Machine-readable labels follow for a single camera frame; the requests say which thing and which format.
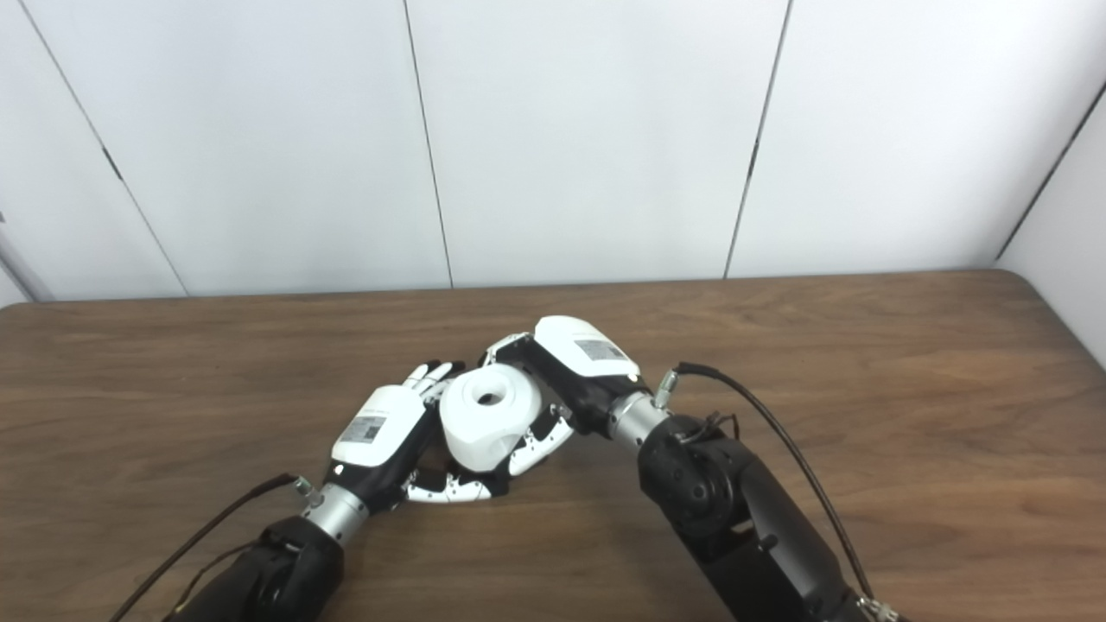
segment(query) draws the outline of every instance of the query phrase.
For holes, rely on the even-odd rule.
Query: cable connector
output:
[[[668,401],[671,400],[672,392],[676,391],[679,381],[680,375],[676,373],[676,370],[665,372],[665,377],[660,379],[660,385],[657,386],[657,394],[653,396],[653,405],[657,410],[664,411],[668,407]]]
[[[312,486],[311,481],[307,481],[306,477],[301,475],[295,479],[293,484],[295,486],[295,491],[299,493],[301,497],[307,500],[309,506],[311,506],[312,508],[317,508],[319,506],[322,505],[323,502],[322,493],[320,493],[314,486]]]
[[[908,622],[906,618],[899,615],[887,603],[867,597],[859,597],[856,604],[868,615],[872,622]]]

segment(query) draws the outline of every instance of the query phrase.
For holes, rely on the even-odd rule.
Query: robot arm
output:
[[[321,490],[274,522],[171,622],[310,622],[342,582],[344,547],[365,520],[407,498],[419,456],[437,434],[437,400],[460,363],[419,365],[382,386],[334,443]]]
[[[636,456],[641,490],[739,622],[905,622],[848,587],[832,550],[748,447],[667,408],[675,375],[654,396],[618,346],[566,317],[501,340],[486,361],[529,370],[572,411],[578,432]]]

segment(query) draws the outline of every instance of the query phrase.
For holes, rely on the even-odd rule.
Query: silver cylinder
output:
[[[653,405],[651,395],[639,391],[615,402],[607,431],[615,443],[636,454],[645,437],[668,416],[667,410]]]
[[[341,486],[327,484],[320,493],[322,497],[319,505],[307,506],[300,516],[317,525],[334,541],[345,547],[361,523],[368,518],[368,509],[356,495]]]

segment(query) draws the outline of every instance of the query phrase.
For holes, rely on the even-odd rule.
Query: wood grain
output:
[[[103,620],[199,525],[317,476],[355,410],[428,357],[585,318],[654,381],[713,364],[805,448],[877,594],[915,620],[1106,619],[1106,374],[1001,271],[17,305],[0,313],[0,618]],[[830,535],[781,445],[748,444]],[[144,599],[298,511],[248,506]],[[409,504],[349,549],[325,620],[726,620],[618,447],[577,437],[479,505]]]

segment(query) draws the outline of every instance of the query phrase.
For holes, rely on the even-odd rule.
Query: label sticker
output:
[[[346,426],[345,432],[342,433],[340,440],[371,445],[373,440],[376,440],[376,435],[384,427],[384,422],[386,421],[387,417],[354,417],[349,422],[349,425]]]
[[[629,359],[615,344],[601,339],[582,339],[576,345],[592,361],[628,361]]]

